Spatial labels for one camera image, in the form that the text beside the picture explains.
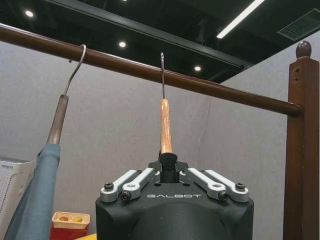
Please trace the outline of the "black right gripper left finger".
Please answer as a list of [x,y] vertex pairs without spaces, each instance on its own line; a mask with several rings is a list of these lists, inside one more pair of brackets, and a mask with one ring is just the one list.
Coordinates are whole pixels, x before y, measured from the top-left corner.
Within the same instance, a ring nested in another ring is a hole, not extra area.
[[117,180],[106,183],[100,190],[100,201],[114,203],[118,200],[127,203],[140,198],[142,190],[148,184],[157,184],[161,180],[161,163],[151,162],[143,171],[129,170]]

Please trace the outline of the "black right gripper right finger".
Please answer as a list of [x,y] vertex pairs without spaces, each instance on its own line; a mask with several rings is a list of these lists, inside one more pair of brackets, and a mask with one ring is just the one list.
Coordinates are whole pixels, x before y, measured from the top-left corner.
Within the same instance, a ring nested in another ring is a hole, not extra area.
[[179,180],[182,183],[196,184],[211,199],[226,201],[230,198],[237,203],[249,201],[249,190],[244,183],[233,182],[211,169],[200,171],[189,167],[180,170]]

